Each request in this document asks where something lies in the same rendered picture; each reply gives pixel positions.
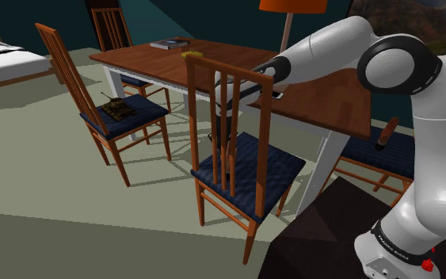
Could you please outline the brown brush with black tip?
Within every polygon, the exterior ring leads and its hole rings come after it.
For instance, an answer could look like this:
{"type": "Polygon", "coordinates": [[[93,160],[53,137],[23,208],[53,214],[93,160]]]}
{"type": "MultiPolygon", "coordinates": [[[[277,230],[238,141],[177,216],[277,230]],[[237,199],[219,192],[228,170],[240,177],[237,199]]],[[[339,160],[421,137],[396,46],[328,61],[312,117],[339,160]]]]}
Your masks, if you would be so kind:
{"type": "Polygon", "coordinates": [[[399,123],[399,120],[397,117],[392,117],[389,120],[389,122],[387,123],[387,126],[381,131],[379,138],[375,142],[375,149],[377,151],[381,151],[385,148],[385,146],[387,145],[387,141],[393,135],[398,123],[399,123]]]}

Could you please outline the dark robot stand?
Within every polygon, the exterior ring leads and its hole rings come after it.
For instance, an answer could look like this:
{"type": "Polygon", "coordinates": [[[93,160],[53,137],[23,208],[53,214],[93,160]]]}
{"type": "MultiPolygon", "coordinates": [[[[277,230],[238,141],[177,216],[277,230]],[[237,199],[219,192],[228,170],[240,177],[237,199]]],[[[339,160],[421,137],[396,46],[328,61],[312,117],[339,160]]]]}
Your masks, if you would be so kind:
{"type": "Polygon", "coordinates": [[[364,268],[354,248],[389,209],[337,178],[271,242],[257,279],[408,279],[379,256],[364,268]]]}

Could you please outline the wooden chair with blue seat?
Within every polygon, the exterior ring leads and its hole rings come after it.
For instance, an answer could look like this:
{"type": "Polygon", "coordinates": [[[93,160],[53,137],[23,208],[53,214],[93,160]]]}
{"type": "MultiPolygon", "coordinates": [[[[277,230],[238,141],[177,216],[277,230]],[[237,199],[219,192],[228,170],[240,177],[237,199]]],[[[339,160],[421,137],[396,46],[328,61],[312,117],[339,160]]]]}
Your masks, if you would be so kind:
{"type": "MultiPolygon", "coordinates": [[[[121,8],[98,8],[92,9],[91,13],[100,47],[103,52],[127,48],[133,45],[121,8]]],[[[149,97],[163,91],[166,96],[167,109],[171,112],[170,95],[167,88],[162,87],[148,94],[146,88],[152,86],[151,83],[125,75],[121,75],[120,78],[123,88],[135,88],[139,91],[139,95],[143,97],[149,97]]]]}
{"type": "Polygon", "coordinates": [[[189,132],[199,219],[209,202],[246,231],[243,262],[247,263],[257,229],[276,208],[281,210],[303,169],[304,160],[269,145],[273,78],[194,55],[185,59],[188,76],[189,132]],[[196,119],[196,71],[208,71],[212,154],[199,160],[196,119]],[[238,132],[241,81],[257,84],[261,99],[259,135],[238,132]],[[216,115],[221,117],[221,150],[217,149],[216,115]],[[226,118],[232,117],[227,144],[226,118]]]}
{"type": "Polygon", "coordinates": [[[335,162],[333,169],[319,190],[318,196],[325,189],[331,174],[337,171],[374,185],[374,192],[382,188],[397,193],[398,196],[391,203],[391,207],[394,207],[399,202],[405,191],[408,190],[414,181],[414,137],[394,132],[387,141],[387,145],[381,150],[378,150],[375,148],[375,145],[382,131],[383,129],[381,128],[371,126],[370,139],[349,138],[349,141],[335,162]],[[373,181],[369,178],[361,177],[358,174],[337,168],[337,164],[340,161],[373,170],[382,174],[382,177],[378,181],[373,181]]]}
{"type": "Polygon", "coordinates": [[[95,142],[102,158],[109,164],[106,151],[110,151],[120,171],[121,177],[126,186],[130,185],[120,153],[138,143],[148,141],[152,136],[161,134],[167,159],[171,160],[170,144],[166,127],[166,115],[168,110],[155,104],[152,101],[136,94],[121,99],[123,103],[132,111],[130,115],[122,120],[115,120],[109,116],[102,107],[96,106],[82,81],[58,31],[42,25],[35,24],[41,38],[43,39],[51,57],[58,68],[60,75],[67,86],[75,104],[79,110],[79,116],[84,120],[93,141],[95,142]],[[116,142],[126,136],[131,136],[139,130],[157,125],[159,130],[147,133],[140,139],[118,148],[116,142]]]}

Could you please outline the brown table with white legs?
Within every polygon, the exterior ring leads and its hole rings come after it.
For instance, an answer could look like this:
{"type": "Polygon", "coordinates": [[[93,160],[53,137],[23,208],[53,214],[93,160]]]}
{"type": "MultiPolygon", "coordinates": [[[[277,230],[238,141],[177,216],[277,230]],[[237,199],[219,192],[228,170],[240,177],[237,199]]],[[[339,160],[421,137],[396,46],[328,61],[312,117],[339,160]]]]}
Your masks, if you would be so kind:
{"type": "MultiPolygon", "coordinates": [[[[121,75],[187,94],[183,50],[164,50],[141,44],[102,52],[90,58],[102,64],[112,93],[124,96],[121,75]]],[[[348,68],[325,77],[289,86],[280,100],[272,102],[272,119],[297,129],[293,136],[305,147],[302,132],[322,137],[318,159],[301,197],[302,212],[317,197],[350,137],[366,140],[371,131],[371,94],[348,68]]]]}

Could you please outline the floor lamp with orange shade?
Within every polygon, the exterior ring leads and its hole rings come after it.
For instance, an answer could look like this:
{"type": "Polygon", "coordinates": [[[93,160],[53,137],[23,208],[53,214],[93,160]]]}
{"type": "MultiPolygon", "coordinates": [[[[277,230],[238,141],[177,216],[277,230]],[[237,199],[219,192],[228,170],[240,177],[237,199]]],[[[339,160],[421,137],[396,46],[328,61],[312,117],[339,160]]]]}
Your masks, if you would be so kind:
{"type": "Polygon", "coordinates": [[[259,10],[286,14],[280,52],[283,52],[288,46],[294,14],[324,14],[327,2],[328,0],[260,0],[259,10]]]}

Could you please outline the landscape wall picture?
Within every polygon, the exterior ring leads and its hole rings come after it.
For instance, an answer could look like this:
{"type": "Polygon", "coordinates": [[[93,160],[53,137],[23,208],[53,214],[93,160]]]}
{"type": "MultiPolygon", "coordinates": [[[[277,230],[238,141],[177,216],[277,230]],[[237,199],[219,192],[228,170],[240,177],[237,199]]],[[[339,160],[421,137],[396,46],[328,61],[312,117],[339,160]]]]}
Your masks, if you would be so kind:
{"type": "Polygon", "coordinates": [[[347,15],[365,18],[377,36],[410,34],[446,54],[446,0],[351,0],[347,15]]]}

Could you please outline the camouflage toy tank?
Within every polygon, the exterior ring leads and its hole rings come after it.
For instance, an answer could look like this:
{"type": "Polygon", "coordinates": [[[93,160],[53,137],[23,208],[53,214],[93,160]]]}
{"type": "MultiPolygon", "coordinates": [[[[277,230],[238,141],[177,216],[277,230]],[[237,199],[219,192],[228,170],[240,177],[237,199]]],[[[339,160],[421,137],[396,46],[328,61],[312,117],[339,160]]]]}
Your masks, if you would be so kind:
{"type": "Polygon", "coordinates": [[[98,108],[115,122],[120,122],[128,117],[133,117],[138,114],[137,111],[130,107],[123,98],[110,97],[103,92],[101,92],[101,94],[105,95],[109,99],[109,102],[98,106],[98,108]]]}

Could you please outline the bed with white bedding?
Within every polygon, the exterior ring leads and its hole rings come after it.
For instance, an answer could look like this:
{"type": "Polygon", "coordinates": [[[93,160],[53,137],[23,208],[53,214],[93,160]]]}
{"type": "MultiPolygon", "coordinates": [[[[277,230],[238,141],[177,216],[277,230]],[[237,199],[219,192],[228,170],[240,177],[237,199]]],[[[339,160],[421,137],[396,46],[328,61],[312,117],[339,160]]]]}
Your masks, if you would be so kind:
{"type": "Polygon", "coordinates": [[[55,75],[64,84],[52,58],[3,43],[0,37],[0,87],[46,75],[55,75]]]}

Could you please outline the grey book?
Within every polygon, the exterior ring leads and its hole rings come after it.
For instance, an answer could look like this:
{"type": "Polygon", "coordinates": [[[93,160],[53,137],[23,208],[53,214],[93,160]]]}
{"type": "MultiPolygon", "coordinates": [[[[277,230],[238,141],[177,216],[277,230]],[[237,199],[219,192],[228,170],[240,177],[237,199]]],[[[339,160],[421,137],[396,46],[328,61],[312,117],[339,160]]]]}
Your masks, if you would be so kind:
{"type": "Polygon", "coordinates": [[[152,43],[150,43],[150,46],[154,47],[154,48],[171,50],[171,49],[180,48],[180,47],[183,47],[183,46],[186,46],[189,44],[190,44],[189,40],[172,38],[172,39],[152,42],[152,43]]]}

